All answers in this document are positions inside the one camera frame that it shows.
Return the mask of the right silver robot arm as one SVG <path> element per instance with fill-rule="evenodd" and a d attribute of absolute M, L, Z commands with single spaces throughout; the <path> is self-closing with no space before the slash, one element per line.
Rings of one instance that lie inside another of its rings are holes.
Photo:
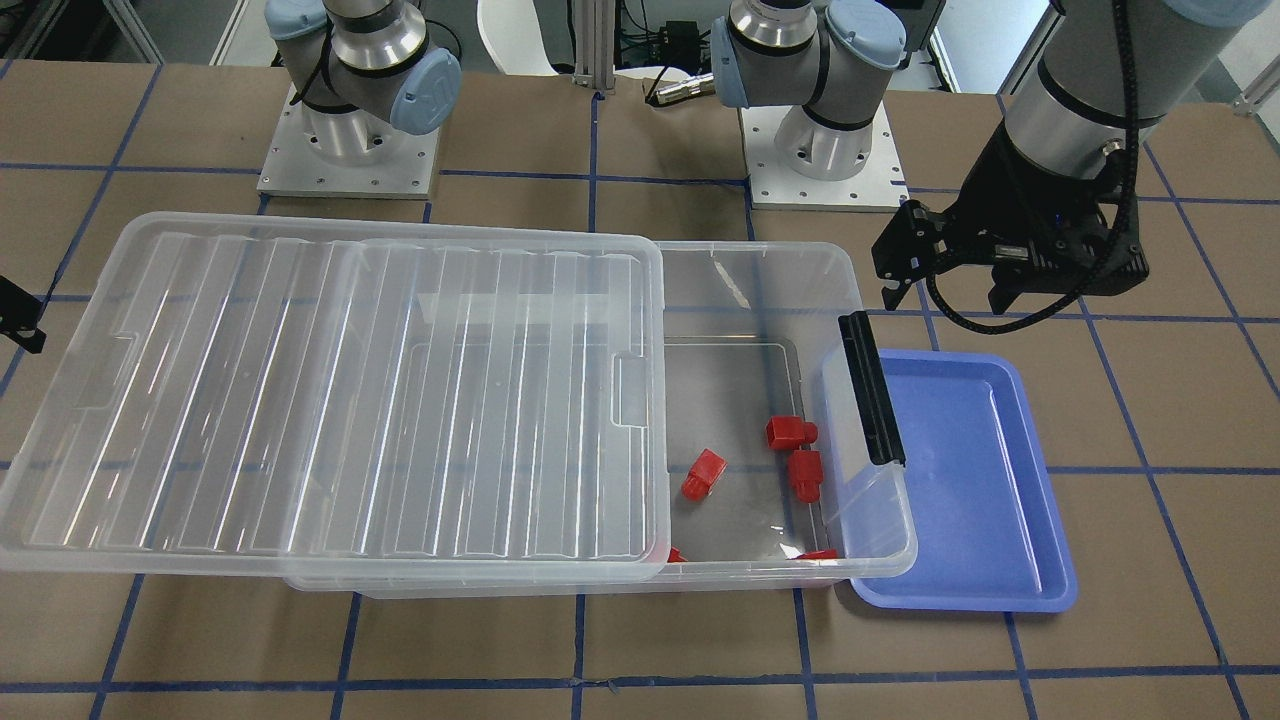
<path fill-rule="evenodd" d="M 38 352 L 59 293 L 87 293 L 148 211 L 425 220 L 458 60 L 415 1 L 269 1 L 273 69 L 86 61 L 108 13 L 52 12 L 54 51 L 3 60 L 3 342 Z"/>

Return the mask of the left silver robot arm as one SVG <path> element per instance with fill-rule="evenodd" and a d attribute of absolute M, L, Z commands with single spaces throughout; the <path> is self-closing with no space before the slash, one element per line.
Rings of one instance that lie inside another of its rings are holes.
<path fill-rule="evenodd" d="M 1042 322 L 1083 297 L 1115 297 L 1149 279 L 1140 238 L 1140 146 L 1266 1 L 1052 1 L 1053 26 L 1021 64 L 998 124 L 942 210 L 900 201 L 872 246 L 881 297 L 895 310 L 960 266 L 991 272 L 989 311 L 1050 297 Z M 714 95 L 727 108 L 778 108 L 782 167 L 818 184 L 869 161 L 873 122 L 908 56 L 908 28 L 882 1 L 733 1 L 708 29 L 707 73 L 655 79 L 653 108 Z"/>

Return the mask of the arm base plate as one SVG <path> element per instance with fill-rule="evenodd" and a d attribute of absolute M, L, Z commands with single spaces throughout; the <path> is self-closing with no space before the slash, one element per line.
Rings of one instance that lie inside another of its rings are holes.
<path fill-rule="evenodd" d="M 745 108 L 739 119 L 755 208 L 893 213 L 910 199 L 884 105 L 854 131 L 799 106 Z"/>
<path fill-rule="evenodd" d="M 407 135 L 356 110 L 325 114 L 285 101 L 259 173 L 270 197 L 428 200 L 442 131 Z"/>

